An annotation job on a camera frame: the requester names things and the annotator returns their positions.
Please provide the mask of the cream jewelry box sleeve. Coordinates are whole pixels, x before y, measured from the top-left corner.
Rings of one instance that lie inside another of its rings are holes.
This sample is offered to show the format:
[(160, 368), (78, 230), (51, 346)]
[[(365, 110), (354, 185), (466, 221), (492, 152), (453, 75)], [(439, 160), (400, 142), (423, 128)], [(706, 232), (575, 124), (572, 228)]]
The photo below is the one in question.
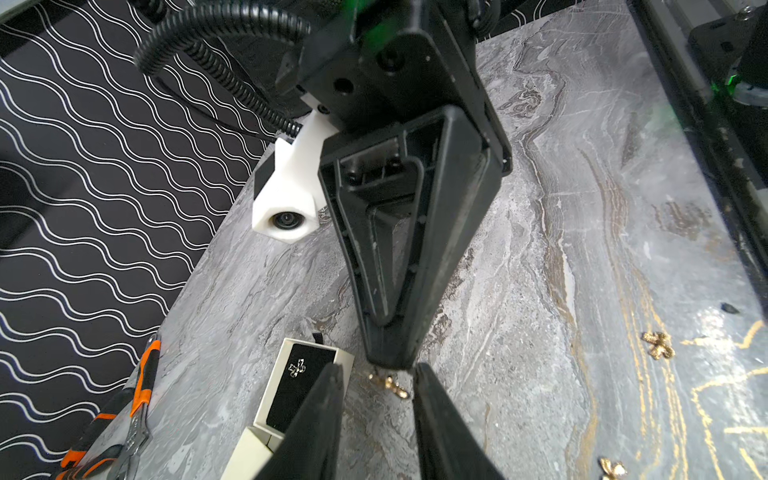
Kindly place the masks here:
[(272, 458), (283, 439), (283, 434), (275, 434), (258, 425), (246, 427), (220, 479), (255, 479)]

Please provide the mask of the cream jewelry box drawer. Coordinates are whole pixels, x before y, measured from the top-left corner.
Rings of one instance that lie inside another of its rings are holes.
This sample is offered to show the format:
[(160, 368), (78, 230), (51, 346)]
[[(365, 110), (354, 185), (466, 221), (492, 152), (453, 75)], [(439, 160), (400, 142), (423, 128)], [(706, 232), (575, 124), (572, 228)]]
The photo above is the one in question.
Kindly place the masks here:
[[(287, 372), (290, 363), (303, 358), (306, 371), (297, 378)], [(344, 389), (348, 388), (355, 357), (335, 346), (285, 338), (273, 365), (252, 426), (258, 425), (285, 437), (293, 418), (327, 364), (342, 366)]]

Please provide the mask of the silver earring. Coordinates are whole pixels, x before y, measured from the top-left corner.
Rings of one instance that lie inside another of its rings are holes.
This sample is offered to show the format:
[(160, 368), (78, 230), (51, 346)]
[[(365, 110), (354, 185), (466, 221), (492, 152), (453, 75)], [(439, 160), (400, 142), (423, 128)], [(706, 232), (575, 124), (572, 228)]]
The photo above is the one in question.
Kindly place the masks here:
[(306, 371), (306, 368), (307, 366), (305, 364), (305, 360), (303, 358), (300, 358), (288, 365), (287, 372), (291, 378), (297, 378), (299, 375), (303, 374)]

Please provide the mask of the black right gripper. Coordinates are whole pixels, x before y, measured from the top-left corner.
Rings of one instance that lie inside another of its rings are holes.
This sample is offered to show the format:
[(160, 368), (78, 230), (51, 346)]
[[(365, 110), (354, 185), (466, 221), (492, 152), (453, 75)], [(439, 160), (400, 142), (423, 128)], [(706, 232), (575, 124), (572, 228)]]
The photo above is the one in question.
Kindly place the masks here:
[(477, 42), (501, 4), (272, 5), (307, 21), (310, 34), (293, 45), (253, 34), (227, 41), (269, 106), (289, 119), (323, 106), (351, 131), (409, 121), (331, 137), (319, 168), (366, 358), (408, 369), (499, 191), (499, 162), (503, 173), (512, 170), (510, 143), (476, 67)]

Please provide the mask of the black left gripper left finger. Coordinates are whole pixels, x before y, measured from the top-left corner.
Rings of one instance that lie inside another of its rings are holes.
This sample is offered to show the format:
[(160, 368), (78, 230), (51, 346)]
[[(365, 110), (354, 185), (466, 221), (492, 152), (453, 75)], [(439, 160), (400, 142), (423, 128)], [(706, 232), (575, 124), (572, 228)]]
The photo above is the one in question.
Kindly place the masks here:
[(280, 447), (255, 478), (334, 479), (343, 404), (343, 367), (330, 363), (309, 391)]

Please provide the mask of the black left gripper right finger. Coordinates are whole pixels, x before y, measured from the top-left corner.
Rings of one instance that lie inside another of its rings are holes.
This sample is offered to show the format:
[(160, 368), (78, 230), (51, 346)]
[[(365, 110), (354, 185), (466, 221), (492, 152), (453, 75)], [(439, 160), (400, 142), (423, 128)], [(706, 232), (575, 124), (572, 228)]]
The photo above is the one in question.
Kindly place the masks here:
[(423, 479), (501, 479), (426, 363), (413, 370), (413, 409)]

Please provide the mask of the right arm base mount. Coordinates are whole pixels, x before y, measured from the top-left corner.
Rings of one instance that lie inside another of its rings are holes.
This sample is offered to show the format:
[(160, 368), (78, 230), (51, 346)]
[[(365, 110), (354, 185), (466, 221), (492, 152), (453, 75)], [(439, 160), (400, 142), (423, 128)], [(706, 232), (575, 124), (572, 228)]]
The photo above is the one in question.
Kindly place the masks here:
[(693, 56), (748, 153), (767, 161), (767, 7), (748, 8), (694, 28)]

